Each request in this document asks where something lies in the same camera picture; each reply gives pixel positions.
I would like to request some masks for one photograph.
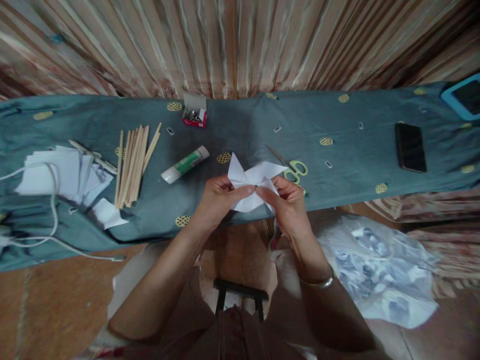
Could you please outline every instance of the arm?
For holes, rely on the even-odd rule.
[[[280,196],[267,188],[258,187],[256,192],[275,208],[280,230],[290,244],[298,276],[303,280],[301,294],[313,335],[321,344],[341,351],[375,349],[372,332],[337,279],[324,289],[307,284],[324,282],[332,276],[332,270],[312,232],[303,190],[283,177],[276,176],[272,182]]]
[[[232,204],[254,190],[251,185],[234,190],[227,175],[209,179],[190,222],[125,299],[110,320],[109,330],[128,340],[158,342],[210,234]]]

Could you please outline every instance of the hand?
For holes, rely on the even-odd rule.
[[[215,229],[227,215],[232,205],[253,194],[255,186],[246,185],[235,189],[227,174],[208,179],[200,204],[196,208],[192,221],[202,227]]]
[[[307,217],[302,188],[281,176],[275,176],[271,182],[280,196],[266,187],[257,187],[256,193],[275,208],[276,221],[281,232],[289,241],[292,241],[292,238],[311,237],[312,227]]]

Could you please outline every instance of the scissors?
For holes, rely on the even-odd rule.
[[[281,163],[288,167],[287,170],[285,170],[283,172],[283,177],[289,181],[291,181],[292,183],[294,184],[298,184],[300,182],[300,177],[299,175],[301,176],[305,176],[309,173],[309,170],[307,169],[307,167],[305,166],[305,164],[301,161],[297,161],[297,160],[292,160],[292,161],[287,161],[285,160],[278,152],[276,152],[275,150],[273,150],[270,146],[266,145],[265,146],[268,148],[268,150],[271,151],[271,153],[273,155],[275,155],[275,157],[281,161]],[[298,168],[298,165],[301,165],[303,167],[303,171],[300,171],[300,169]],[[291,174],[291,176],[294,178],[295,181],[291,180],[288,178],[288,174]]]

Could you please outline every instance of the paper pinwheel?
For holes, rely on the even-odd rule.
[[[239,160],[235,154],[232,153],[230,167],[228,168],[228,179],[235,189],[241,188],[245,185],[256,185],[259,187],[268,188],[278,195],[279,193],[270,179],[286,169],[287,167],[285,166],[264,161],[248,169],[247,171],[244,171]],[[263,201],[257,195],[257,193],[254,192],[252,195],[233,204],[231,209],[241,213],[248,213],[253,209],[258,208],[264,202],[265,201]],[[273,213],[275,212],[273,207],[271,207],[269,204],[266,205]]]

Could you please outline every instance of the person's left hand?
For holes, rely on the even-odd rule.
[[[191,222],[214,229],[227,215],[234,203],[253,194],[254,191],[255,186],[253,185],[235,189],[227,174],[208,179]]]

